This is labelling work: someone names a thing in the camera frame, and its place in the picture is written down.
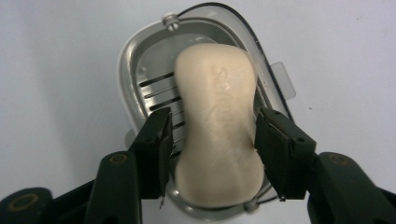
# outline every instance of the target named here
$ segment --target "soap bar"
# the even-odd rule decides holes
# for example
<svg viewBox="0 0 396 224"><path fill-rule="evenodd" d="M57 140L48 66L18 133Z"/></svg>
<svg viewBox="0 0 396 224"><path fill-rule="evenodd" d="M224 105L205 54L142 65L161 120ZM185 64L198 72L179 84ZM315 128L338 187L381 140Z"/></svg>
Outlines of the soap bar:
<svg viewBox="0 0 396 224"><path fill-rule="evenodd" d="M256 75L237 47L199 44L177 57L175 77L187 136L176 168L181 198L219 208L253 199L263 164L254 148Z"/></svg>

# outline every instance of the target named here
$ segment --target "soap dish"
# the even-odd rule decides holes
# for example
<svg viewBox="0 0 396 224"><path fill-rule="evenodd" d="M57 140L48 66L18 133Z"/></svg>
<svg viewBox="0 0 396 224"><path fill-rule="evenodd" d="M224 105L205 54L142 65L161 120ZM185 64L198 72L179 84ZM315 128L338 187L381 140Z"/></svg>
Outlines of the soap dish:
<svg viewBox="0 0 396 224"><path fill-rule="evenodd" d="M174 173L178 155L183 150L185 123L183 104L174 78L177 55L185 48L200 43L220 43L244 49L250 55L258 81L254 112L261 107L273 108L291 118L285 101L293 96L286 73L276 78L260 43L247 22L235 10L218 3L201 4L179 14L166 14L133 35L120 57L120 87L136 136L148 115L162 107L171 107L174 149L167 196L184 212L205 221L223 220L246 212L251 213L260 203L276 198L267 178L251 202L236 206L205 209L185 203L175 186ZM276 70L283 66L276 65ZM288 95L282 92L287 89Z"/></svg>

